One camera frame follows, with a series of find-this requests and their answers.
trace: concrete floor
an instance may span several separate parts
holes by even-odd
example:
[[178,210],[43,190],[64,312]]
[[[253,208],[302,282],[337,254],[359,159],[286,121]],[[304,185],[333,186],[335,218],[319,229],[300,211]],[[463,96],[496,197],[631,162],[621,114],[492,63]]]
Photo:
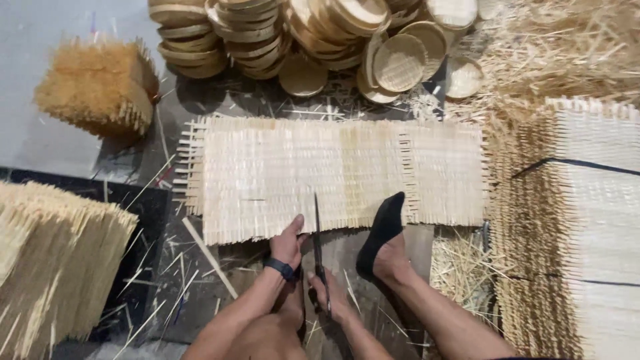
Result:
[[[33,89],[49,64],[49,51],[62,37],[92,37],[95,30],[125,40],[142,37],[155,50],[157,25],[147,15],[146,1],[131,0],[2,0],[0,3],[0,97],[3,130],[0,132],[0,166],[61,175],[92,177],[104,158],[102,140],[48,115],[32,103]],[[123,182],[132,160],[101,171]]]

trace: finger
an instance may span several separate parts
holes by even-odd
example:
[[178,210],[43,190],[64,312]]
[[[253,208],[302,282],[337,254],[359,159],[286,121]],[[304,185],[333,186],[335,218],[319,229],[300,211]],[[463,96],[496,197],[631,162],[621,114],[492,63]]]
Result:
[[291,224],[289,224],[289,226],[287,226],[283,231],[282,234],[290,234],[290,235],[297,235],[301,230],[302,227],[305,225],[305,217],[302,214],[298,214],[296,215],[296,217],[293,219],[293,221],[291,222]]
[[309,234],[301,234],[301,235],[298,237],[298,246],[299,246],[299,247],[300,247],[300,246],[302,246],[302,244],[304,244],[304,242],[305,242],[307,239],[309,239]]
[[326,291],[322,280],[312,272],[307,272],[307,282],[309,286],[317,293],[318,301],[322,305],[322,308],[326,310]]

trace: wristwatch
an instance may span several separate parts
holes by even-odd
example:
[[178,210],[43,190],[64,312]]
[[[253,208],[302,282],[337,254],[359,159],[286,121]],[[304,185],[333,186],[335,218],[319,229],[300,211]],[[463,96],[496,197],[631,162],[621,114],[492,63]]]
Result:
[[294,281],[297,279],[296,272],[291,268],[289,264],[285,264],[282,261],[274,258],[266,258],[263,262],[265,267],[270,267],[278,270],[285,281]]

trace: hand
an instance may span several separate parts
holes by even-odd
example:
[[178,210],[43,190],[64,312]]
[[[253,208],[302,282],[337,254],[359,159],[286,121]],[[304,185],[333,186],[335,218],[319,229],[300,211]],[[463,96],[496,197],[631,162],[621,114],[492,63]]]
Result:
[[[355,315],[355,310],[349,305],[347,294],[338,284],[338,280],[331,274],[331,270],[324,268],[326,283],[329,287],[329,300],[331,301],[331,316],[339,322],[344,323],[349,316]],[[312,272],[307,272],[307,281],[312,289],[317,293],[318,302],[322,310],[326,311],[326,290],[322,280]]]
[[300,266],[300,260],[302,260],[300,246],[308,238],[308,234],[298,236],[304,225],[305,217],[302,214],[298,214],[291,224],[282,231],[282,234],[269,240],[271,257],[289,264],[293,270]]

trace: woven bamboo panel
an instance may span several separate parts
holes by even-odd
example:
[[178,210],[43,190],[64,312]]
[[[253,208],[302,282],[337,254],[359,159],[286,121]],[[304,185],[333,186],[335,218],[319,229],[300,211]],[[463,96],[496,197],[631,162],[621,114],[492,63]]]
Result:
[[405,224],[483,221],[476,126],[225,120],[244,129],[205,135],[200,185],[210,245],[270,238],[297,213],[306,216],[304,231],[313,231],[314,192],[323,230],[370,226],[382,200],[398,191],[406,193]]
[[0,357],[41,359],[99,322],[138,217],[37,183],[0,183]]
[[525,355],[634,358],[640,351],[640,176],[547,163],[640,170],[640,115],[595,100],[555,99],[492,150],[490,218],[508,340]]

